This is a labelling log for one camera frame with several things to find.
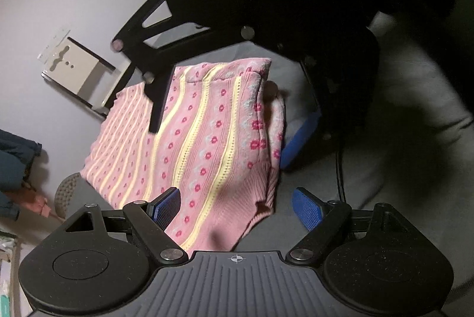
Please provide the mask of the grey woven basket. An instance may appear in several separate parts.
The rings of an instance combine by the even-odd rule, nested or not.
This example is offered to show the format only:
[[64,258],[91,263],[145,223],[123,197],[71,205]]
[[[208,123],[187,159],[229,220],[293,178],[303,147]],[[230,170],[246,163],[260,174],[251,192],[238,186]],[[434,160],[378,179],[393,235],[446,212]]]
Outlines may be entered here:
[[69,204],[76,189],[77,181],[80,178],[79,173],[74,173],[61,181],[54,197],[55,213],[60,218],[66,218]]

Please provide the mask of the dark teal hanging jacket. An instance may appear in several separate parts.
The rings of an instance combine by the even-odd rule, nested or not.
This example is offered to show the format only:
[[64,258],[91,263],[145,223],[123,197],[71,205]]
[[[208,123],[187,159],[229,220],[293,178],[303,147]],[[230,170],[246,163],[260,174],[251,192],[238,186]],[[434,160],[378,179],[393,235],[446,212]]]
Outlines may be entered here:
[[28,181],[31,167],[43,146],[15,134],[1,130],[1,217],[18,220],[20,206],[8,196],[17,194]]

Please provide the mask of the white black wooden chair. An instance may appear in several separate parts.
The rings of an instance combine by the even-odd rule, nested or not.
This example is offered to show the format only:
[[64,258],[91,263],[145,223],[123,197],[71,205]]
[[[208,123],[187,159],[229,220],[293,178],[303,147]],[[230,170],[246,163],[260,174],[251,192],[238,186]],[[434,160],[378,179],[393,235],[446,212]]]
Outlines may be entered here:
[[106,118],[119,93],[134,74],[128,60],[115,66],[60,28],[38,56],[42,78],[96,115]]

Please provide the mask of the pink striped knit sweater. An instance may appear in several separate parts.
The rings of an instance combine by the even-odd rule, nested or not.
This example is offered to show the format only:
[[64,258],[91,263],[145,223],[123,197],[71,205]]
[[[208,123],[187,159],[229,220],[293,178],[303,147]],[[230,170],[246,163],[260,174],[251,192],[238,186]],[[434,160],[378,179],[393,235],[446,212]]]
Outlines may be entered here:
[[82,178],[115,209],[177,188],[171,239],[187,253],[233,249],[274,209],[285,110],[270,67],[244,58],[175,68],[156,133],[144,85],[122,89]]

